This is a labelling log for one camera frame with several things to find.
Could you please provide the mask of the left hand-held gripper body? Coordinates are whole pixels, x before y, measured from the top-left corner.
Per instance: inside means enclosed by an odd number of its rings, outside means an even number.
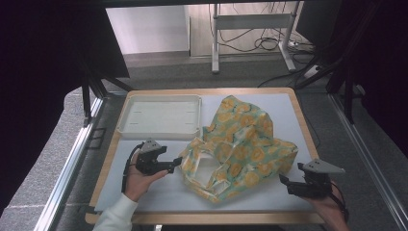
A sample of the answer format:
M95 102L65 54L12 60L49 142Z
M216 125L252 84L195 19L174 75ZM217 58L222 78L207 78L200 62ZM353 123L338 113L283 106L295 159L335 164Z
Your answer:
M137 146L139 151L136 169L144 175L153 175L167 169L165 162L159 162L157 158L166 153L167 147L161 146L156 141L148 139Z

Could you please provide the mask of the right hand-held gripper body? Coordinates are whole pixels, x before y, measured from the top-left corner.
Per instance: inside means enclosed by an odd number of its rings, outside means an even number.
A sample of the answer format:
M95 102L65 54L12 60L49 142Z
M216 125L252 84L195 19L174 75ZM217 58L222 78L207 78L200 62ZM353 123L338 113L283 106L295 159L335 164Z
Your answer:
M332 193L330 173L345 173L341 167L336 167L323 160L315 159L308 164L297 164L304 172L305 184L301 186L298 196L307 198L324 198Z

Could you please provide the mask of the lemon print fabric bag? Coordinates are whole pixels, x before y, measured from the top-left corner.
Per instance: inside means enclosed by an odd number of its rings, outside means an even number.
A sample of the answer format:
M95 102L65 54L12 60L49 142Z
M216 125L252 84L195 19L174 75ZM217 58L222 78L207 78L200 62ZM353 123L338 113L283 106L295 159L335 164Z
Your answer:
M229 95L222 99L203 136L179 154L180 169L192 191L217 203L269 177L288 173L297 152L294 143L273 136L267 112Z

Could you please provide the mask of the person's left hand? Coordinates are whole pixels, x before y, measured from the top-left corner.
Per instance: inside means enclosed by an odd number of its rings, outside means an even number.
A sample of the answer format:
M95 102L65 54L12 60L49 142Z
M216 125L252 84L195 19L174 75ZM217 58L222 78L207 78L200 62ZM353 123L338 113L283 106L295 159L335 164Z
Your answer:
M134 154L126 177L126 187L124 194L132 201L138 202L139 199L148 191L150 185L168 175L167 170L162 170L154 175L143 175L135 167L138 155Z

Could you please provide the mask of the person's right hand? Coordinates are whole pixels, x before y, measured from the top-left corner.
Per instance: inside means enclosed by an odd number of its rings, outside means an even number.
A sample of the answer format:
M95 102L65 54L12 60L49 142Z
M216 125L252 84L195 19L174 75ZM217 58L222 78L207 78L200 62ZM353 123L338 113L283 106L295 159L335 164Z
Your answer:
M325 221L331 226L345 226L344 215L339 208L339 205L329 196L320 199L305 198Z

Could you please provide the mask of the white plastic tray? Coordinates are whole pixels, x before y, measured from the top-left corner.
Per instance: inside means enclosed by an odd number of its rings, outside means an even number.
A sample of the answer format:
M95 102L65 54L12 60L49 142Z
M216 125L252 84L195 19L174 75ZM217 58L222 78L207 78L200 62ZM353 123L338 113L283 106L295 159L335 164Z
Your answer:
M116 126L128 140L190 141L200 135L198 95L128 96Z

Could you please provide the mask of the wooden table board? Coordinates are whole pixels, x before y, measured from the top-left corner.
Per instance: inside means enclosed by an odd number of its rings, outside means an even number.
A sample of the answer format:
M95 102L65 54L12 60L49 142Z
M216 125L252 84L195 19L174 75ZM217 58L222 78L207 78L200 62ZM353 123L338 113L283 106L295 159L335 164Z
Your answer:
M240 94L275 94L286 93L290 96L293 103L296 116L299 120L301 130L305 136L307 147L312 151L312 160L318 156L315 145L311 138L309 129L306 125L304 115L300 109L298 100L295 93L290 88L232 88L232 89L192 89L192 90L133 90L125 95L153 95L153 94L195 94L195 95L219 95L224 97L227 95L239 96ZM113 163L114 152L117 149L117 143L119 140L118 131L114 132L112 141L110 143L107 156L102 166L101 175L98 178L96 189L93 192L91 200L95 203L101 193L103 184L106 181L109 173L109 167ZM94 213L86 216L86 222L94 224L99 219L101 212L97 212L94 207ZM313 208L310 211L247 211L247 212L210 212L210 213L140 213L136 211L132 217L132 222L135 224L170 224L170 225L226 225L226 224L312 224L321 223L322 219L314 212Z

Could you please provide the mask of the white table mat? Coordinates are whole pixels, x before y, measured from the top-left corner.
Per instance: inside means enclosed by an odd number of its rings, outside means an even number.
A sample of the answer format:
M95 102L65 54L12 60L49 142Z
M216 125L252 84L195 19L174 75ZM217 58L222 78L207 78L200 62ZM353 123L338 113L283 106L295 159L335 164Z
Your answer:
M222 94L198 95L201 97L201 127L208 125L214 117ZM252 103L265 110L274 124L273 136L284 141L292 141L299 148L294 161L308 163L312 160L312 151L307 147L290 96L286 93L275 94L240 94L243 102ZM97 199L95 210L102 212L114 205L121 196L122 173L131 150L144 140L128 140L121 137L114 152L113 163L103 188ZM162 162L171 161L181 153L190 141L154 140L167 147L167 152L159 157ZM277 176L260 183L260 185L241 192L239 195L222 202L213 203L190 190L182 182L179 169L154 183L139 202L140 213L210 213L210 212L247 212L247 211L310 211L312 206L305 200L290 195L286 186Z

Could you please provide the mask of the black metal stand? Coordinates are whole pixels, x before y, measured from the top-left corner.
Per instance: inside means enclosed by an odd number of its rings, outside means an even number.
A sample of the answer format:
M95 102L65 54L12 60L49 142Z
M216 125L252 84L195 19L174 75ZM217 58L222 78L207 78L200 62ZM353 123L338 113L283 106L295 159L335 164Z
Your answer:
M106 87L102 83L103 79L126 91L131 91L133 88L112 76L91 69L87 64L81 64L81 68L84 71L82 77L84 126L87 127L92 122L90 92L92 91L99 99L103 99L108 94Z
M322 77L331 74L331 78L329 79L326 85L326 91L328 93L336 93L339 91L341 86L344 86L344 115L348 119L348 121L353 124L353 117L352 117L352 99L353 99L353 80L352 76L348 73L349 68L349 58L351 56L350 51L344 51L343 54L339 57L337 61L324 67L321 69L317 74L313 75L312 77L306 79L305 81L295 84L294 88L296 90L301 90L312 83L316 82L317 80L321 79Z

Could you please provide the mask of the white power strip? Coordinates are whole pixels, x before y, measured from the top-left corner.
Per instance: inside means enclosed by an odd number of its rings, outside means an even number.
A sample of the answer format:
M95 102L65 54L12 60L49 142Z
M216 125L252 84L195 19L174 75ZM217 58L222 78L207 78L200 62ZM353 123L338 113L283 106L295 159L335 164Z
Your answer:
M315 64L304 73L304 77L306 79L309 79L312 76L316 75L320 70L321 70L321 66Z

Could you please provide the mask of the black curtain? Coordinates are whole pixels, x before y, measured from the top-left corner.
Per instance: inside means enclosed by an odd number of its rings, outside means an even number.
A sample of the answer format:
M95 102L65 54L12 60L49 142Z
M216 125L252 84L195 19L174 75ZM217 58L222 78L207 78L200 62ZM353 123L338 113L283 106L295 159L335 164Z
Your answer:
M51 136L65 96L92 72L127 74L104 8L0 0L0 216Z
M364 107L408 157L408 0L305 0L296 30L325 64L340 63L328 89L361 86Z

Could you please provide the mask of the aluminium frame rail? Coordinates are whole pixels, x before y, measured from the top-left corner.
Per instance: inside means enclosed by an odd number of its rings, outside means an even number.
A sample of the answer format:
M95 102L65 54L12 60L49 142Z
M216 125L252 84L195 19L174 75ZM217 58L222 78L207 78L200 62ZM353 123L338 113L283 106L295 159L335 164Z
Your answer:
M123 91L97 98L91 123L82 128L34 231L89 231L86 216L94 213L91 200L125 100Z
M346 117L341 100L333 94L329 94L328 99L332 103L375 187L378 189L393 219L395 220L398 230L408 231L408 213L396 195L395 190L387 182L386 177L381 171L379 165L375 162L369 148L358 132L357 127Z

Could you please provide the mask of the white metal desk frame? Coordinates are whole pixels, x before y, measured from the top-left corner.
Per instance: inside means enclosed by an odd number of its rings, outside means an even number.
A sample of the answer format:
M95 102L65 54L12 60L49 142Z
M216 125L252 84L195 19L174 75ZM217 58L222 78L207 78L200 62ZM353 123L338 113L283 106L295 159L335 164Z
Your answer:
M296 68L289 54L288 45L299 5L300 2L296 1L290 13L223 15L218 13L220 4L214 4L214 11L212 14L212 72L219 73L218 31L240 29L285 29L286 34L283 40L278 42L278 48L289 72L295 72Z

